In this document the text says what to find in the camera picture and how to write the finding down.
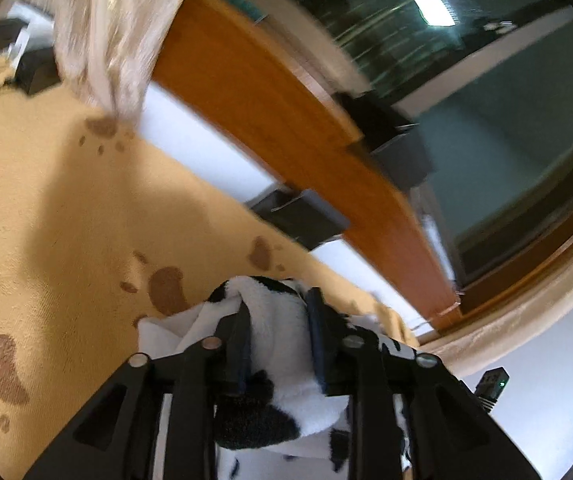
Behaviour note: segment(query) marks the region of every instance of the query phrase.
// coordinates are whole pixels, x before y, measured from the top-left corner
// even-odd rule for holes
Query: white towel
[[[248,307],[250,381],[272,385],[273,393],[267,399],[242,397],[218,404],[214,433],[220,480],[347,477],[349,399],[324,396],[315,380],[303,300],[307,290],[295,280],[239,276],[216,288],[202,304],[163,320],[143,319],[138,325],[140,352],[157,359],[179,354],[213,335],[220,319],[237,312],[243,301]],[[416,351],[384,335],[375,318],[345,319],[350,328],[377,333],[380,348],[386,346],[390,354],[415,358]],[[393,396],[391,402],[407,435],[401,398]],[[154,480],[162,480],[169,410],[170,395],[162,406]],[[407,468],[408,437],[398,451]]]

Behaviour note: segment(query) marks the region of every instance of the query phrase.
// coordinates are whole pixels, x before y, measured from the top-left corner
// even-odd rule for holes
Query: metal screw
[[[342,344],[347,348],[361,348],[364,345],[365,340],[359,335],[347,335],[343,340]]]
[[[202,339],[202,348],[205,350],[216,350],[222,346],[222,340],[214,335]]]
[[[147,354],[141,354],[141,353],[133,354],[128,359],[128,363],[134,368],[139,368],[140,366],[144,366],[148,362],[149,362],[149,356]]]
[[[439,363],[439,359],[433,354],[418,354],[415,361],[422,368],[433,368]]]

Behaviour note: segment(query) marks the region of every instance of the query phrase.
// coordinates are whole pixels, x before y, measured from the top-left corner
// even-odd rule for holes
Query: orange wooden panel
[[[185,0],[153,72],[282,182],[351,221],[345,238],[426,318],[457,300],[403,195],[347,149],[355,125],[222,0]]]

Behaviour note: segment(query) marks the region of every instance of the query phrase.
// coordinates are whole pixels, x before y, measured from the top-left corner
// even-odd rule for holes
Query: white wall
[[[573,310],[498,366],[510,380],[492,416],[543,480],[560,480],[573,464]],[[473,390],[481,376],[464,381]]]

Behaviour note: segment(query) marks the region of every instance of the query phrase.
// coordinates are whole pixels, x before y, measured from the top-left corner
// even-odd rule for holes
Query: window
[[[295,0],[389,104],[435,172],[418,191],[465,287],[573,211],[566,0]]]

